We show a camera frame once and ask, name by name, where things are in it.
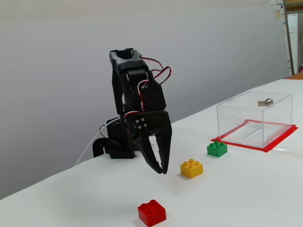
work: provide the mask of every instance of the cable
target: cable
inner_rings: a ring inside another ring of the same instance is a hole
[[[130,111],[130,112],[128,112],[124,115],[124,118],[126,118],[128,115],[132,115],[133,113],[135,114],[135,113],[138,113],[138,112],[140,112],[140,111]]]
[[[160,76],[162,73],[164,73],[167,69],[169,69],[169,75],[165,78],[165,80],[163,80],[161,84],[163,84],[170,76],[171,76],[171,73],[172,73],[172,68],[170,66],[166,66],[157,76],[155,76],[154,78],[157,78],[158,76]]]
[[[98,131],[98,133],[95,135],[95,137],[91,140],[91,142],[87,145],[87,147],[84,149],[83,153],[81,154],[80,158],[78,159],[78,161],[76,162],[75,166],[79,163],[79,161],[81,160],[82,156],[84,155],[85,151],[87,150],[87,148],[89,148],[90,144],[94,141],[94,139],[99,135],[99,133],[101,133],[109,124],[111,124],[112,122],[115,122],[117,120],[119,120],[120,118],[116,118],[112,121],[110,121],[109,123],[105,124],[104,127],[102,129],[100,129],[100,131]]]
[[[144,108],[144,105],[143,105],[142,95],[141,95],[141,92],[140,92],[140,84],[143,83],[143,82],[149,83],[150,81],[149,81],[148,79],[145,79],[145,80],[142,80],[142,81],[140,81],[140,82],[138,83],[138,93],[139,93],[139,96],[140,96],[140,99],[141,99],[141,108],[142,108],[142,110],[143,110],[143,108]]]
[[[154,61],[154,62],[158,63],[158,64],[161,66],[161,68],[163,69],[162,64],[161,64],[159,61],[157,61],[157,60],[155,60],[155,59],[153,59],[153,58],[144,58],[144,57],[142,57],[142,59],[143,59],[143,60],[148,60],[148,61]]]
[[[100,126],[99,130],[101,130],[101,127],[102,127],[102,126],[104,126],[104,124]],[[104,138],[106,138],[101,132],[100,132],[100,134],[101,134]]]

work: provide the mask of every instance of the white wire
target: white wire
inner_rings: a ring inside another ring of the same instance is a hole
[[[139,93],[139,96],[140,96],[140,99],[141,99],[141,108],[142,108],[142,110],[143,110],[143,100],[142,100],[142,97],[140,95],[140,89],[139,89],[139,87],[140,87],[140,84],[143,83],[143,82],[147,83],[147,82],[149,82],[149,79],[145,79],[145,80],[140,81],[139,84],[138,84],[138,87],[137,87],[138,88],[138,93]]]
[[[105,124],[105,125],[103,126],[103,128],[100,129],[100,131],[98,131],[98,133],[97,133],[97,134],[95,135],[95,137],[91,140],[91,142],[89,142],[89,144],[87,145],[87,147],[85,148],[85,150],[84,150],[83,153],[81,154],[81,156],[80,156],[80,158],[78,159],[78,161],[76,162],[75,166],[80,162],[80,160],[81,160],[82,156],[84,155],[85,151],[87,150],[87,148],[89,148],[90,144],[91,144],[91,143],[94,141],[94,139],[99,135],[99,133],[102,132],[109,124],[111,124],[112,122],[115,122],[115,121],[117,121],[117,120],[119,120],[119,118],[116,118],[116,119],[112,120],[111,122]]]

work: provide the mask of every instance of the wooden shelf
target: wooden shelf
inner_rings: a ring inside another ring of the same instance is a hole
[[[303,11],[303,0],[286,0],[287,12]]]

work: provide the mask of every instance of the robotic arm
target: robotic arm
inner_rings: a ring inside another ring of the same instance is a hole
[[[115,158],[114,154],[120,158],[123,152],[130,156],[122,158],[133,158],[131,152],[137,148],[152,169],[159,174],[166,174],[172,131],[169,115],[164,111],[166,103],[162,87],[138,51],[132,48],[114,50],[110,52],[109,58],[113,67],[112,85],[120,121],[108,126],[107,140],[100,138],[94,142],[94,156],[100,155],[103,152],[101,149],[105,147],[110,155],[112,153],[112,158]],[[159,147],[161,166],[149,141],[153,135]]]

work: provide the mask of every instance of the transparent acrylic box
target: transparent acrylic box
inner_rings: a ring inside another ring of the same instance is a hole
[[[272,99],[269,106],[258,101]],[[292,94],[249,91],[217,105],[218,140],[265,148],[292,128]]]

